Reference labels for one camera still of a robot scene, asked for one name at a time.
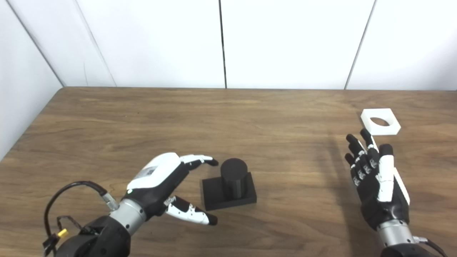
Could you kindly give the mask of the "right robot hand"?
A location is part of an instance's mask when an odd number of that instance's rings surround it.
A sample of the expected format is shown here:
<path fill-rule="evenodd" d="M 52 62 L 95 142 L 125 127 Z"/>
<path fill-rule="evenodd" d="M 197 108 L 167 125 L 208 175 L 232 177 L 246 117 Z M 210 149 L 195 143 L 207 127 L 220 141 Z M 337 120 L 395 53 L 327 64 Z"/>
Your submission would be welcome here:
<path fill-rule="evenodd" d="M 376 145 L 366 129 L 362 129 L 360 135 L 364 144 L 352 134 L 346 136 L 350 151 L 345 154 L 345 159 L 364 220 L 374 230 L 388 221 L 409 223 L 410 198 L 395 167 L 392 145 Z"/>

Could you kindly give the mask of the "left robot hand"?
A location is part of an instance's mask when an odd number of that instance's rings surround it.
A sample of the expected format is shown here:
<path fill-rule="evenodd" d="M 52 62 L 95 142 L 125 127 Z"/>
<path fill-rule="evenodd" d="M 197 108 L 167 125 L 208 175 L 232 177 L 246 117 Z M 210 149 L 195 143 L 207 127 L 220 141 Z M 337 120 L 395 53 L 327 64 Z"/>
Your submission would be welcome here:
<path fill-rule="evenodd" d="M 211 156 L 186 155 L 168 152 L 156 156 L 127 185 L 124 199 L 135 202 L 145 214 L 145 221 L 164 213 L 183 221 L 215 226 L 218 218 L 194 206 L 181 197 L 172 196 L 174 190 L 190 171 L 202 164 L 218 166 Z"/>

